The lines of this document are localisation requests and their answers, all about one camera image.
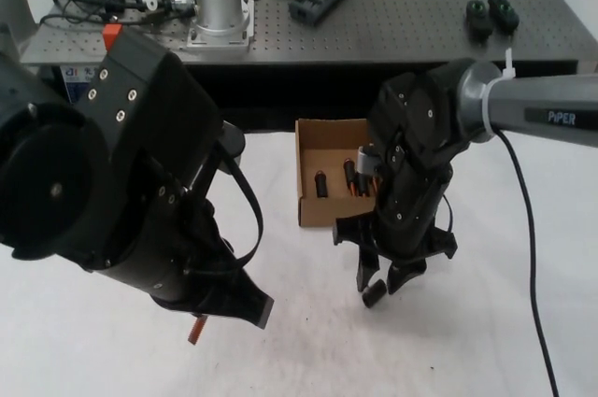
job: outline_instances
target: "white sticker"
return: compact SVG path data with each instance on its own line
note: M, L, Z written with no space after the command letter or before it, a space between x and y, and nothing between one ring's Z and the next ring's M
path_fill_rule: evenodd
M97 65L62 66L60 70L63 74L68 101L74 105L95 77Z

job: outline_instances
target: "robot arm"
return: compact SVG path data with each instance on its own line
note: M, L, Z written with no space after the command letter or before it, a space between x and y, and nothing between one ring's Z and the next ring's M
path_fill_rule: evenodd
M76 106L0 56L0 235L16 259L58 254L162 307L263 328L273 300L243 270L255 249L235 258L206 199L224 170L262 229L244 147L178 57L135 31Z
M457 116L463 137L486 132L491 126L598 148L598 76L522 78L495 82L502 76L490 63L473 64L457 91ZM484 95L488 95L487 110Z
M387 81L368 129L373 147L362 154L376 159L357 165L381 176L376 208L337 220L334 237L359 246L357 286L371 306L386 289L393 294L422 275L428 257L455 254L454 235L436 228L434 217L450 162L471 142L507 130L598 147L598 76L504 80L494 64L457 61ZM392 261L386 286L367 289L378 256Z

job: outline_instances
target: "black clamp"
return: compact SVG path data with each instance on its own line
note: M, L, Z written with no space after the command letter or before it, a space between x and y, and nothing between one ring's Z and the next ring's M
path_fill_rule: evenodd
M512 35L520 26L520 16L508 0L488 0L488 5L490 6L490 16L500 29L508 35Z
M488 39L494 32L488 9L484 2L472 0L467 3L465 20L471 35L480 41Z

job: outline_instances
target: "black strap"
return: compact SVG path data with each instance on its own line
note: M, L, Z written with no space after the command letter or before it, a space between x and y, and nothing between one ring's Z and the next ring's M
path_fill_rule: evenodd
M255 219L258 221L258 240L255 243L253 249L248 252L246 255L241 257L240 259L234 259L231 262L226 263L225 268L223 269L213 269L213 270L197 270L192 269L193 274L197 274L200 276L227 276L230 274L234 274L239 270L243 269L253 258L255 253L262 242L263 236L263 215L262 209L260 208L260 203L258 202L258 198L255 197L255 193L253 193L253 189L251 188L250 184L243 176L243 172L239 168L239 165L236 164L235 159L231 156L226 148L221 144L220 141L216 142L214 146L214 150L216 153L221 157L224 164L227 166L231 176L235 179L235 182L239 186L239 189L243 192L243 195L247 199L249 205L251 206L251 210L253 210L253 214L255 215Z

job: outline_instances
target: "gray metal plate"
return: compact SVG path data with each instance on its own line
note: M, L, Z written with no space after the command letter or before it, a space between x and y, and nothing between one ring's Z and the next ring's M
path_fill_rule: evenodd
M289 1L256 2L255 40L241 55L188 50L188 25L180 21L153 37L186 64L427 63L467 56L497 61L508 47L518 61L598 60L598 44L563 0L509 0L520 14L519 30L512 38L495 33L485 46L472 44L463 27L469 0L344 0L316 28L292 21ZM106 52L97 27L52 25L66 31L42 26L22 57L25 64L102 60Z

